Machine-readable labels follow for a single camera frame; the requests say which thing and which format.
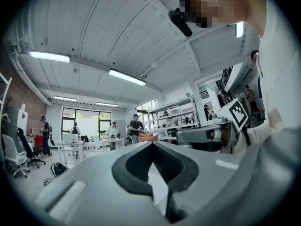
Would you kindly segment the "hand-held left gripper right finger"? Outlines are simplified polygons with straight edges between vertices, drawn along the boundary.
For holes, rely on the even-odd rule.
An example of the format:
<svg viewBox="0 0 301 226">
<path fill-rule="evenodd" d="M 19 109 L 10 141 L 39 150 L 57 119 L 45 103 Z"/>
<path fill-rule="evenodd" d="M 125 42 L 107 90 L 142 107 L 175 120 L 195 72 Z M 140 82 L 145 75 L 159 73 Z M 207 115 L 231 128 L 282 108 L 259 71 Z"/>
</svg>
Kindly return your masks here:
<svg viewBox="0 0 301 226">
<path fill-rule="evenodd" d="M 153 142 L 152 161 L 167 185 L 164 216 L 154 226 L 233 226 L 237 207 L 225 186 L 240 158 Z"/>
</svg>

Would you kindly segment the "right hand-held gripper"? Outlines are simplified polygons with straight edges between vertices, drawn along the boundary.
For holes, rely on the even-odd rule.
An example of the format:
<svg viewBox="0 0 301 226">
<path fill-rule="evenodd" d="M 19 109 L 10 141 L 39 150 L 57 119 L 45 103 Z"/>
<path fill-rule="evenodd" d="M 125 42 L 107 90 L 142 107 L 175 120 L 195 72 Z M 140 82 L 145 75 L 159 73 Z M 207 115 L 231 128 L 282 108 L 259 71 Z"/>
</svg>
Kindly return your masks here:
<svg viewBox="0 0 301 226">
<path fill-rule="evenodd" d="M 179 142 L 200 145 L 208 144 L 209 140 L 214 144 L 214 151 L 232 154 L 233 147 L 238 144 L 241 134 L 246 132 L 247 121 L 248 115 L 243 105 L 235 98 L 219 111 L 209 114 L 208 133 L 205 127 L 183 129 L 177 131 L 176 138 Z"/>
</svg>

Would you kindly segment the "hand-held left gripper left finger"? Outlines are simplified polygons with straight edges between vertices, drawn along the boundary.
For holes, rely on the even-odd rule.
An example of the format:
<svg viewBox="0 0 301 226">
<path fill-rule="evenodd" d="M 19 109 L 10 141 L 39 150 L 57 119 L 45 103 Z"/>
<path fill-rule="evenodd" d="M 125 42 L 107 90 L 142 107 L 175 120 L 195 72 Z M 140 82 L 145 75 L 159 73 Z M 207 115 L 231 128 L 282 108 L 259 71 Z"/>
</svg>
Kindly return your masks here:
<svg viewBox="0 0 301 226">
<path fill-rule="evenodd" d="M 131 194 L 115 181 L 111 168 L 144 143 L 91 156 L 46 186 L 35 202 L 63 226 L 167 226 L 167 185 L 151 165 L 154 196 Z"/>
</svg>

